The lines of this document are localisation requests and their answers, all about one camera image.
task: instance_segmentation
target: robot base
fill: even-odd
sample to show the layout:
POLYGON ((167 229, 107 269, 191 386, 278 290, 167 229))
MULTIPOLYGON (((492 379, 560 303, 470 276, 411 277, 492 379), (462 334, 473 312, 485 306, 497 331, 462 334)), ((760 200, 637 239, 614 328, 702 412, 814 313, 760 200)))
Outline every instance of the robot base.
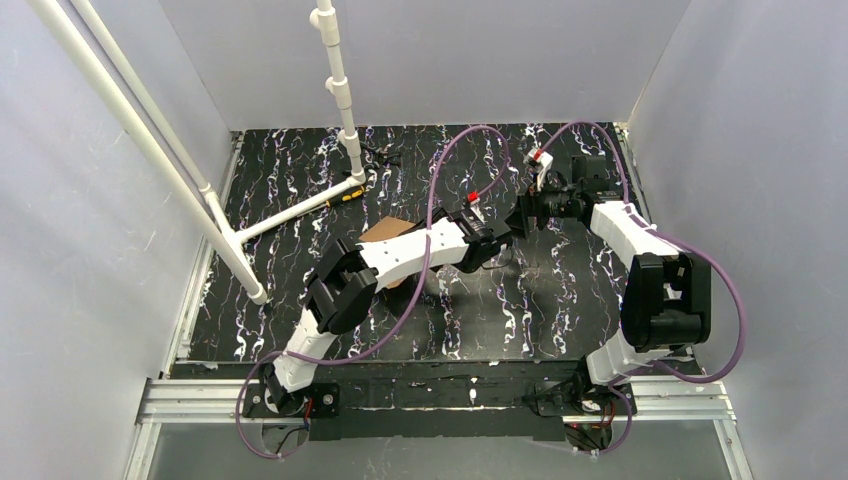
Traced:
POLYGON ((341 388, 337 383, 313 383, 295 392, 284 405, 283 412, 268 398, 268 390, 264 384, 254 384, 247 387, 241 414, 244 418, 288 418, 303 417, 305 401, 313 399, 309 418, 335 418, 341 410, 341 388))

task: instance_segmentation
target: black marbled floor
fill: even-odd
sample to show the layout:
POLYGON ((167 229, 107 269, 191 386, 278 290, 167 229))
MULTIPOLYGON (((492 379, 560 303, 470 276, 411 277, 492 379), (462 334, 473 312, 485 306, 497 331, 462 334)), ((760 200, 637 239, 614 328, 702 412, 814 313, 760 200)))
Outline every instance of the black marbled floor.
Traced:
MULTIPOLYGON (((505 181, 482 202, 487 217, 507 214, 529 182, 521 162, 524 153, 547 141, 559 125, 495 127, 507 137, 512 164, 505 181)), ((423 218, 431 168, 463 128, 361 129, 360 137, 369 144, 403 148, 402 167, 372 173, 364 201, 293 220, 248 244, 248 257, 272 297, 264 307, 247 298, 216 256, 190 359, 255 361, 285 347, 300 318, 304 280, 322 248, 334 237, 358 238, 386 215, 423 218)), ((469 192, 488 184, 502 165, 499 152, 498 141, 489 134, 460 141, 439 176, 440 204, 456 209, 469 192)), ((617 177, 609 148, 588 128, 562 135, 550 152, 560 165, 581 152, 604 154, 609 175, 617 177)), ((249 131, 227 215, 236 229, 253 225, 343 180, 346 168, 334 129, 249 131)), ((549 229, 517 241, 515 261, 506 268, 466 275, 448 267, 430 273, 412 317, 375 359, 576 359, 615 333, 625 280, 623 265, 603 241, 573 220, 552 220, 549 229)), ((339 337, 327 356, 354 355, 376 343, 394 325, 413 289, 414 282, 407 281, 378 294, 368 320, 339 337)))

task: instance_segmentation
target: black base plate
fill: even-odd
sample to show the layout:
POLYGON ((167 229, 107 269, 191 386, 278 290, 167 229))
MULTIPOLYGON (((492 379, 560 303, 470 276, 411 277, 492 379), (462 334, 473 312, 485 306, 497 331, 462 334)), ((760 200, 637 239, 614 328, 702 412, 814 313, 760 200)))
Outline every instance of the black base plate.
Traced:
POLYGON ((339 416, 339 404, 341 401, 341 388, 337 383, 313 383, 312 385, 299 390, 294 400, 289 402, 292 405, 289 412, 277 413, 270 408, 265 402, 265 386, 250 385, 245 393, 245 401, 243 402, 241 414, 245 418, 286 418, 300 417, 304 415, 304 411, 300 408, 304 398, 312 398, 312 408, 309 412, 309 418, 335 418, 339 416), (255 403, 253 399, 259 398, 259 403, 255 403))
MULTIPOLYGON (((561 385, 561 382, 538 382, 535 385, 534 393, 536 395, 549 392, 551 389, 554 389, 558 385, 561 385)), ((621 392, 627 399, 628 403, 630 403, 630 408, 633 411, 633 414, 636 414, 636 399, 633 396, 633 388, 629 383, 625 383, 623 385, 618 385, 616 389, 621 392)), ((615 405, 615 409, 617 412, 623 413, 625 412, 624 402, 618 398, 615 394, 610 392, 608 389, 604 387, 596 387, 592 392, 587 393, 583 396, 584 400, 591 400, 598 405, 606 405, 610 401, 615 405)), ((543 417, 562 417, 565 415, 595 415, 588 414, 580 407, 580 405, 576 401, 571 401, 568 398, 568 395, 555 395, 548 394, 543 398, 539 398, 536 401, 536 409, 539 415, 543 417)))

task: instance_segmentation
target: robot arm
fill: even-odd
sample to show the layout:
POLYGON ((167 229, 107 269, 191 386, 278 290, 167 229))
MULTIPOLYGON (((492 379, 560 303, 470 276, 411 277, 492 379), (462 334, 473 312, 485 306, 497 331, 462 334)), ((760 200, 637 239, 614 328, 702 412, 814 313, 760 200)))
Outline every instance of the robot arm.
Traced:
MULTIPOLYGON (((651 235, 653 227, 609 190, 603 157, 574 157, 572 182, 566 186, 547 178, 556 173, 563 183, 562 174, 551 171, 550 161, 534 165, 532 156, 528 158, 537 169, 536 178, 505 221, 484 222, 472 206, 434 214, 431 267, 453 265, 471 273, 511 246, 513 236, 526 238, 530 218, 540 229, 552 217, 575 218, 606 241, 628 268, 621 328, 580 362, 571 382, 578 398, 673 350, 706 341, 709 264, 651 235), (540 181, 539 175, 545 178, 540 181)), ((391 240, 333 243, 307 280, 306 305, 286 351, 323 357, 338 335, 365 321, 376 292, 420 272, 427 235, 422 223, 391 240)), ((315 369, 314 363, 283 355, 264 370, 278 408, 290 393, 312 383, 315 369)))
POLYGON ((609 191, 604 157, 572 157, 571 183, 554 186, 556 178, 548 178, 554 173, 551 159, 545 156, 550 157, 534 149, 525 159, 536 171, 536 182, 506 219, 513 234, 526 238, 531 217, 539 229, 552 217, 576 218, 628 270, 621 328, 581 362, 583 371, 577 375, 582 378, 575 384, 584 390, 607 385, 673 350, 705 342, 710 334, 709 264, 650 233, 654 227, 609 191))
MULTIPOLYGON (((377 292, 421 271, 427 234, 420 222, 390 240, 354 244, 340 239, 331 244, 307 279, 306 303, 286 351, 323 357, 336 337, 365 321, 377 292)), ((512 245, 506 223, 484 222, 471 208, 454 213, 436 211, 430 237, 430 267, 434 270, 453 265, 471 273, 512 245)), ((316 366, 282 355, 263 370, 277 408, 290 393, 312 384, 316 366)))

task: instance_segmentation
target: white wall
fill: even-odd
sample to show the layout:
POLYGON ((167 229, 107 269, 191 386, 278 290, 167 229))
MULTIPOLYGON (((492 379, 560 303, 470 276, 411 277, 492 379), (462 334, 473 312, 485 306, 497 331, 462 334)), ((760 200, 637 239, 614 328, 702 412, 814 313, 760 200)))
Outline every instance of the white wall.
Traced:
POLYGON ((0 145, 0 478, 119 478, 200 234, 23 0, 0 145))
POLYGON ((200 171, 220 188, 232 151, 230 131, 162 6, 90 1, 200 171))
MULTIPOLYGON (((160 0, 231 130, 334 126, 314 0, 160 0)), ((336 0, 357 124, 626 121, 689 0, 336 0)))
MULTIPOLYGON (((654 220, 747 301, 727 386, 757 478, 848 478, 846 19, 838 0, 693 2, 631 119, 654 220)), ((736 325, 714 285, 712 371, 736 325)))

